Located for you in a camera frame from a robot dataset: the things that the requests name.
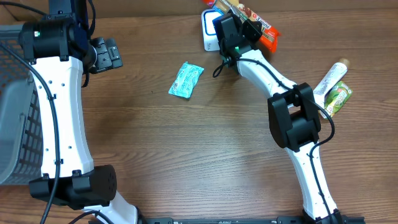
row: green wrapper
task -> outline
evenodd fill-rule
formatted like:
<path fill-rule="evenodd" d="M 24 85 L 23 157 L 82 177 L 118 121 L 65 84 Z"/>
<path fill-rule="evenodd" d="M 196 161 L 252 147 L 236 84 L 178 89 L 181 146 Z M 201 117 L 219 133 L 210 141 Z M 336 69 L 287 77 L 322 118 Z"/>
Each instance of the green wrapper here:
<path fill-rule="evenodd" d="M 344 104 L 347 102 L 348 98 L 353 94 L 353 91 L 343 83 L 343 81 L 338 82 L 331 90 L 326 98 L 325 110 L 333 117 L 339 111 Z"/>

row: basket mesh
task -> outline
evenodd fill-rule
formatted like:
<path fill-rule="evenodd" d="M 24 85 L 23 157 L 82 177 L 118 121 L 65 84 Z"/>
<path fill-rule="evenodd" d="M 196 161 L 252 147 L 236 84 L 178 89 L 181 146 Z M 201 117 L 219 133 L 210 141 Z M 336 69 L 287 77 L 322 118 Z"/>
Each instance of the basket mesh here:
<path fill-rule="evenodd" d="M 17 41 L 17 32 L 14 35 L 11 35 L 10 33 L 4 35 L 4 33 L 6 33 L 6 31 L 0 31 L 0 42 L 23 57 L 23 50 Z M 33 78 L 25 66 L 23 66 L 12 55 L 9 55 L 0 48 L 0 100 L 2 97 L 1 95 L 4 94 L 6 88 L 10 87 L 12 82 L 16 82 L 18 80 L 27 80 L 27 82 L 32 82 Z M 0 183 L 2 185 L 28 184 L 30 180 L 40 177 L 40 168 L 43 159 L 43 137 L 39 99 L 35 87 L 31 94 L 29 112 L 26 111 L 27 119 L 25 120 L 22 144 L 19 144 L 20 147 L 14 147 L 13 149 L 18 150 L 19 155 L 9 177 L 3 183 Z"/>

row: wooden table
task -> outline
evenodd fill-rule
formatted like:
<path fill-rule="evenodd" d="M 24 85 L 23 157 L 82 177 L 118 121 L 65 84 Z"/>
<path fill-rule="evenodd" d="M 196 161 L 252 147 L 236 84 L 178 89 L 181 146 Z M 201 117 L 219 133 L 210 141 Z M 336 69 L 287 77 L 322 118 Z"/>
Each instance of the wooden table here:
<path fill-rule="evenodd" d="M 271 59 L 287 78 L 315 87 L 340 57 L 354 93 L 322 146 L 330 192 L 345 215 L 398 223 L 398 10 L 260 14 L 283 36 Z M 269 131 L 266 99 L 203 50 L 200 16 L 98 19 L 123 68 L 92 75 L 83 89 L 95 164 L 112 164 L 118 190 L 147 217 L 272 218 L 300 215 L 293 165 Z M 205 68 L 192 98 L 167 92 L 182 63 Z M 322 121 L 321 139 L 330 133 Z M 45 203 L 26 186 L 0 187 L 0 222 L 38 223 Z M 80 212 L 53 206 L 48 223 Z"/>

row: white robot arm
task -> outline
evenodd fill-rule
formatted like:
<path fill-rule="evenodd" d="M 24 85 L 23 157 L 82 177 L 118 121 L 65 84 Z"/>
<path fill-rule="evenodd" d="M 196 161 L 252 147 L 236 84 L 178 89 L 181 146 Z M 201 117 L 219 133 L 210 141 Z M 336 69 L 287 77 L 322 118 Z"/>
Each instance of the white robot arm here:
<path fill-rule="evenodd" d="M 250 50 L 242 54 L 241 58 L 247 58 L 256 60 L 263 63 L 268 67 L 273 74 L 286 86 L 293 88 L 296 83 L 288 80 L 283 75 L 281 75 L 263 56 L 260 50 Z M 275 81 L 271 74 L 261 67 L 259 64 L 247 61 L 237 61 L 238 72 L 242 77 L 250 80 L 258 89 L 260 89 L 264 96 L 269 99 L 276 93 L 285 93 L 287 90 Z M 297 174 L 298 181 L 300 183 L 302 193 L 303 193 L 303 207 L 305 212 L 312 217 L 314 220 L 318 217 L 325 218 L 328 216 L 328 212 L 323 204 L 321 195 L 317 184 L 315 182 L 315 176 L 312 171 L 310 157 L 311 148 L 314 146 L 313 142 L 310 142 L 304 146 L 300 147 L 299 152 L 294 152 L 289 148 L 285 148 L 285 151 L 291 158 L 294 169 Z M 326 184 L 325 175 L 323 174 L 321 160 L 319 156 L 319 146 L 313 151 L 313 163 L 315 165 L 317 177 L 322 188 L 322 192 L 325 194 L 327 205 L 329 209 L 333 211 L 337 209 L 336 203 L 333 201 L 328 186 Z"/>
<path fill-rule="evenodd" d="M 306 219 L 337 220 L 334 214 L 339 211 L 326 184 L 319 146 L 315 147 L 320 121 L 312 89 L 306 83 L 297 86 L 286 79 L 257 50 L 253 42 L 261 36 L 260 24 L 249 20 L 243 24 L 239 22 L 232 12 L 213 21 L 224 58 L 220 67 L 235 65 L 239 74 L 268 99 L 271 133 L 293 162 L 302 189 Z M 301 106 L 301 110 L 290 114 L 288 108 L 291 106 Z"/>
<path fill-rule="evenodd" d="M 38 58 L 33 67 L 48 83 L 47 85 L 55 97 L 62 160 L 60 177 L 72 177 L 76 170 L 79 170 L 81 175 L 90 173 L 94 170 L 94 162 L 86 142 L 81 107 L 82 61 L 74 57 L 69 57 L 68 61 L 64 62 L 60 61 L 60 57 Z M 42 175 L 48 175 L 50 179 L 53 179 L 55 177 L 55 140 L 52 113 L 42 84 L 37 77 L 34 78 L 39 96 L 44 142 Z M 116 189 L 116 176 L 113 175 L 111 178 Z M 117 190 L 108 206 L 91 205 L 85 206 L 82 210 L 85 212 L 99 211 L 113 223 L 137 223 L 138 219 L 137 208 L 128 204 Z M 98 219 L 106 223 L 103 218 L 98 217 Z"/>

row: black cable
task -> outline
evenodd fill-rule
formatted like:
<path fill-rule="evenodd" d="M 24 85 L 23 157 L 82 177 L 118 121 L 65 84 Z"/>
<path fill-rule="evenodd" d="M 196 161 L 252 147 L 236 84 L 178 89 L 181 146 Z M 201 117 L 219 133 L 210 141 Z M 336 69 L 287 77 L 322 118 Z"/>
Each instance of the black cable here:
<path fill-rule="evenodd" d="M 102 214 L 100 211 L 94 211 L 94 210 L 93 211 L 88 211 L 88 212 L 85 212 L 85 213 L 79 215 L 74 220 L 72 220 L 69 224 L 74 224 L 78 220 L 81 220 L 83 217 L 86 217 L 87 215 L 91 215 L 91 214 L 95 214 L 95 217 L 98 215 L 99 217 L 103 218 L 108 224 L 113 224 L 113 222 L 107 216 Z"/>
<path fill-rule="evenodd" d="M 37 72 L 37 70 L 34 67 L 29 65 L 23 58 L 21 58 L 18 54 L 13 52 L 11 49 L 8 49 L 7 46 L 5 46 L 4 44 L 0 43 L 0 47 L 2 47 L 6 52 L 11 54 L 16 59 L 18 59 L 18 61 L 20 61 L 21 64 L 23 64 L 25 67 L 27 67 L 36 76 L 36 78 L 39 80 L 39 82 L 41 82 L 41 84 L 47 94 L 47 98 L 49 100 L 50 107 L 51 107 L 52 121 L 53 121 L 53 125 L 54 125 L 54 140 L 55 140 L 55 178 L 54 178 L 54 185 L 51 190 L 51 195 L 50 195 L 49 201 L 47 202 L 47 206 L 44 210 L 43 217 L 40 221 L 40 224 L 43 224 L 43 223 L 45 223 L 45 220 L 46 220 L 47 216 L 49 215 L 51 204 L 52 204 L 52 201 L 54 200 L 54 196 L 57 191 L 58 181 L 60 178 L 60 169 L 61 169 L 60 140 L 59 140 L 57 113 L 55 112 L 54 97 L 51 94 L 49 86 L 46 84 L 46 82 L 44 81 L 42 76 Z"/>
<path fill-rule="evenodd" d="M 91 6 L 91 10 L 93 11 L 93 20 L 91 22 L 91 26 L 90 29 L 88 30 L 88 35 L 91 36 L 94 34 L 94 30 L 95 30 L 95 17 L 96 17 L 96 13 L 95 13 L 95 8 L 94 8 L 94 4 L 93 4 L 93 0 L 88 0 L 88 3 Z"/>
<path fill-rule="evenodd" d="M 15 3 L 15 2 L 0 1 L 0 5 L 3 5 L 3 6 L 16 6 L 16 7 L 21 7 L 21 8 L 30 10 L 30 11 L 32 11 L 32 12 L 36 12 L 36 13 L 42 15 L 42 16 L 45 16 L 45 15 L 46 15 L 46 13 L 44 13 L 44 12 L 38 10 L 38 9 L 35 9 L 35 8 L 33 8 L 33 7 L 30 7 L 30 6 L 26 6 L 26 5 L 24 5 L 24 4 Z"/>
<path fill-rule="evenodd" d="M 81 87 L 82 87 L 82 88 L 86 88 L 86 87 L 88 86 L 89 80 L 90 80 L 90 73 L 87 72 L 87 73 L 86 73 L 86 80 L 85 80 L 84 84 L 83 84 Z"/>
<path fill-rule="evenodd" d="M 238 59 L 236 59 L 236 61 L 252 62 L 252 63 L 256 63 L 256 64 L 260 65 L 260 66 L 263 67 L 265 70 L 267 70 L 267 72 L 273 77 L 273 79 L 278 83 L 279 86 L 285 88 L 286 90 L 291 90 L 291 88 L 289 88 L 289 87 L 286 86 L 282 81 L 280 81 L 280 80 L 275 76 L 275 74 L 274 74 L 266 65 L 264 65 L 264 64 L 261 63 L 260 61 L 258 61 L 258 60 L 253 60 L 253 59 L 249 59 L 249 58 L 238 58 Z M 228 59 L 227 59 L 226 62 L 223 62 L 219 67 L 217 67 L 216 70 L 213 72 L 213 78 L 217 77 L 217 76 L 221 73 L 223 67 L 224 67 L 225 65 L 231 64 L 231 62 L 232 62 L 232 60 L 228 60 Z M 322 188 L 321 188 L 321 185 L 320 185 L 320 183 L 319 183 L 318 176 L 317 176 L 317 172 L 316 172 L 316 170 L 315 170 L 315 166 L 314 166 L 314 163 L 313 163 L 313 152 L 314 152 L 314 150 L 315 150 L 318 146 L 321 146 L 322 144 L 324 144 L 324 143 L 330 141 L 330 140 L 333 138 L 333 136 L 335 135 L 335 124 L 334 124 L 332 118 L 329 116 L 329 114 L 326 112 L 326 110 L 325 110 L 324 108 L 322 108 L 321 106 L 319 106 L 319 105 L 318 105 L 316 102 L 314 102 L 313 100 L 310 100 L 310 99 L 304 97 L 299 91 L 296 92 L 296 94 L 298 94 L 299 96 L 301 96 L 301 98 L 304 98 L 304 99 L 308 100 L 311 104 L 313 104 L 314 106 L 316 106 L 323 114 L 325 114 L 325 116 L 326 116 L 326 118 L 328 119 L 328 121 L 329 121 L 329 123 L 330 123 L 330 126 L 331 126 L 331 133 L 330 133 L 329 137 L 327 137 L 325 140 L 323 140 L 323 141 L 321 141 L 321 142 L 316 143 L 316 144 L 311 148 L 310 154 L 307 154 L 307 156 L 310 157 L 310 162 L 311 162 L 311 167 L 312 167 L 312 172 L 313 172 L 313 175 L 314 175 L 314 178 L 315 178 L 315 182 L 317 183 L 317 187 L 318 187 L 318 190 L 319 190 L 319 194 L 320 194 L 320 196 L 321 196 L 321 198 L 322 198 L 322 200 L 323 200 L 323 203 L 325 204 L 325 208 L 326 208 L 326 210 L 327 210 L 327 212 L 328 212 L 328 217 L 329 217 L 330 223 L 332 224 L 332 223 L 333 223 L 333 219 L 332 219 L 332 217 L 331 217 L 330 209 L 329 209 L 329 206 L 328 206 L 328 204 L 327 204 L 327 202 L 326 202 L 325 195 L 324 195 L 323 192 L 322 192 Z"/>

